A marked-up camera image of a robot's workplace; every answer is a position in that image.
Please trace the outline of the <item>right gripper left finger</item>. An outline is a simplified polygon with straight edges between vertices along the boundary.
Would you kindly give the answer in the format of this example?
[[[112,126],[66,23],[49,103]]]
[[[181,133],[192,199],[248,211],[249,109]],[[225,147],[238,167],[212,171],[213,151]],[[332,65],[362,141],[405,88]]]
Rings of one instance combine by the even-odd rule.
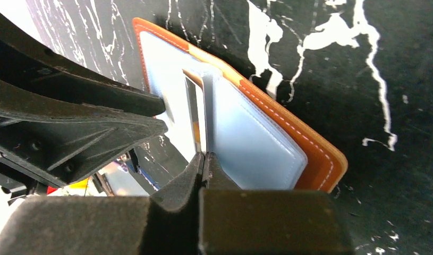
[[[149,197],[33,196],[0,234],[0,254],[197,254],[204,155]]]

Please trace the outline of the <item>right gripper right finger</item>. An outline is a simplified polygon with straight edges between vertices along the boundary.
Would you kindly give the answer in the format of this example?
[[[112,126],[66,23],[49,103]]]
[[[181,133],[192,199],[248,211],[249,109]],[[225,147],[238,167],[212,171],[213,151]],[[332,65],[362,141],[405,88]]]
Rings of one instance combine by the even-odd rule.
[[[242,190],[205,156],[199,192],[200,254],[353,254],[332,198],[311,190]]]

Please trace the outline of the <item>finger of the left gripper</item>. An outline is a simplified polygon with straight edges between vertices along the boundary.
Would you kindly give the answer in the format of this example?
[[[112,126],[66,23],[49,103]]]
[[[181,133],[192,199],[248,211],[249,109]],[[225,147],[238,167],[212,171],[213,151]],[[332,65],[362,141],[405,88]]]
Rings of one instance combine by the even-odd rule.
[[[167,131],[158,119],[41,96],[0,80],[0,173],[6,185],[75,183]]]
[[[0,13],[0,80],[74,104],[89,104],[143,116],[166,110],[150,93],[83,67],[32,38]]]

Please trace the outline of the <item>brown leather card holder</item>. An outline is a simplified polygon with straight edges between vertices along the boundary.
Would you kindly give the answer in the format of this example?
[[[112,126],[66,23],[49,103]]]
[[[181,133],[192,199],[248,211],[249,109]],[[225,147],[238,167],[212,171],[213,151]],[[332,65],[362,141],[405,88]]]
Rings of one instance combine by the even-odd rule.
[[[239,187],[331,192],[346,173],[342,152],[226,62],[147,20],[133,28],[146,88],[165,103],[157,118],[186,159],[196,150],[183,69],[203,80],[207,152]]]

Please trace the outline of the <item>striped card with orange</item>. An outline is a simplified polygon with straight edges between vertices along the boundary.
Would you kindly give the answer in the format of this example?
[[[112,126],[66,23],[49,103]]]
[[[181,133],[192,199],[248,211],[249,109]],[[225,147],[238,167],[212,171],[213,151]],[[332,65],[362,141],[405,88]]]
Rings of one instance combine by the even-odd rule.
[[[205,104],[203,102],[203,80],[190,70],[182,70],[185,78],[191,129],[196,152],[207,152]]]

